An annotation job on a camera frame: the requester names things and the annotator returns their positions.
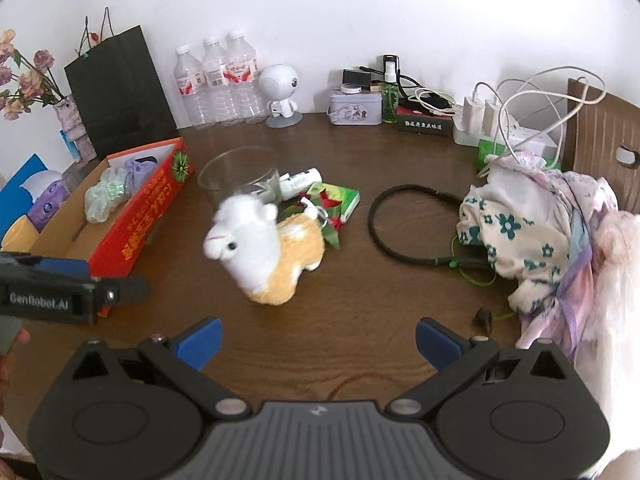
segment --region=alpaca ear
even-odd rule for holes
[[[275,222],[278,217],[278,206],[265,204],[262,206],[262,218],[267,222]]]

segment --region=clear plastic cup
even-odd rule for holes
[[[280,203],[276,153],[263,146],[243,146],[222,153],[200,171],[198,184],[214,209],[235,194],[252,194],[263,203]]]

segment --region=spray bottle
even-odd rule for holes
[[[396,122],[399,90],[397,85],[396,64],[385,61],[385,81],[382,84],[382,120],[385,123]]]

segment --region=blue gripper pad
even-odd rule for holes
[[[84,260],[69,260],[68,258],[43,258],[34,269],[46,270],[67,276],[90,276],[89,264]]]
[[[418,322],[415,345],[420,355],[438,371],[460,359],[470,347],[468,341],[432,319]]]
[[[213,359],[222,346],[222,322],[208,317],[172,340],[174,355],[197,371]]]

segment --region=white plush toy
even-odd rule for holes
[[[278,208],[251,195],[227,198],[204,240],[207,258],[219,260],[253,301],[280,305],[296,291],[304,269],[314,270],[324,254],[318,210],[276,225]]]

